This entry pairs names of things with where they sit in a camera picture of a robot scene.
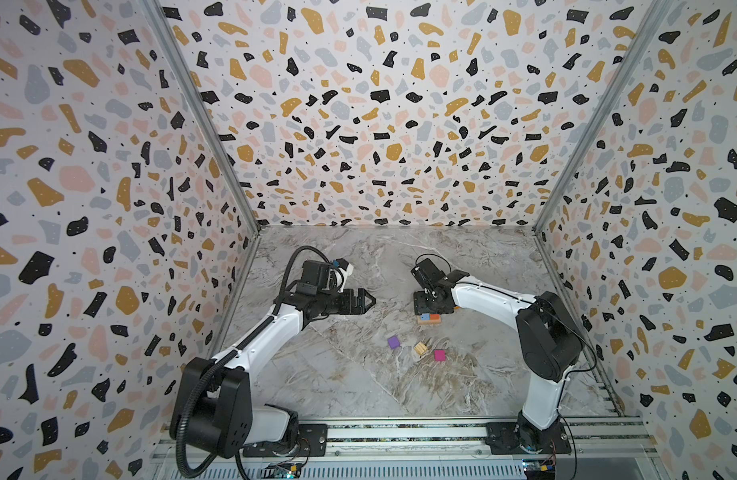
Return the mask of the purple cube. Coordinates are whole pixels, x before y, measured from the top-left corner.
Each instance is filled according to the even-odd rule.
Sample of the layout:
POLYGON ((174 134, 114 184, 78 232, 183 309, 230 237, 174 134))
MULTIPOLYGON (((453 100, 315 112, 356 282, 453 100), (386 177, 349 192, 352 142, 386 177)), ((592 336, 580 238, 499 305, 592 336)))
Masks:
POLYGON ((388 339, 390 350, 395 350, 401 346, 401 342, 397 336, 392 336, 388 339))

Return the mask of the ridged natural wood cube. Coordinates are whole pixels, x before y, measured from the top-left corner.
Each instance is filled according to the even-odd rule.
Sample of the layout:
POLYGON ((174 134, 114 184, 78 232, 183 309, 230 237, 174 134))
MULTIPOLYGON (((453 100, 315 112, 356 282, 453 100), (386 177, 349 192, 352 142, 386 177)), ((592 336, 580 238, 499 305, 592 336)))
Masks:
POLYGON ((430 348, 426 343, 418 342, 417 344, 414 345, 414 352, 415 352, 416 360, 421 360, 430 353, 430 348))

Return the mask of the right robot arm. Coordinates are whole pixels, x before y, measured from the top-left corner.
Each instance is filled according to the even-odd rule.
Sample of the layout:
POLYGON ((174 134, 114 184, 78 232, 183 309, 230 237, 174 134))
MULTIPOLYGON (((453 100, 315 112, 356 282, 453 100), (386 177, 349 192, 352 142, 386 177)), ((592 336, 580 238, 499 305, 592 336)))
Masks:
POLYGON ((470 309, 515 330, 524 364, 531 372, 528 396, 515 427, 490 441, 494 448, 540 453, 561 444, 559 406, 568 376, 585 348, 584 338, 560 297, 512 292, 462 270, 440 270, 430 259, 411 270, 421 289, 414 294, 418 315, 470 309))

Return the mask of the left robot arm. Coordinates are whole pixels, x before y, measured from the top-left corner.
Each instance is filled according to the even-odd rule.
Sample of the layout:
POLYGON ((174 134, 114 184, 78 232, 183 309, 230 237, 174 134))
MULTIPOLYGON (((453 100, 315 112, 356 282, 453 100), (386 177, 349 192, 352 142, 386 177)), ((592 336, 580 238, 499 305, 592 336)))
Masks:
POLYGON ((211 358, 188 362, 170 420, 182 476, 195 478, 216 458, 239 456, 250 446, 282 455, 300 448, 298 413, 254 403, 252 384, 308 324, 333 315, 364 315, 375 305, 366 289, 346 287, 352 270, 344 258, 306 260, 298 280, 282 280, 274 303, 248 334, 211 358))

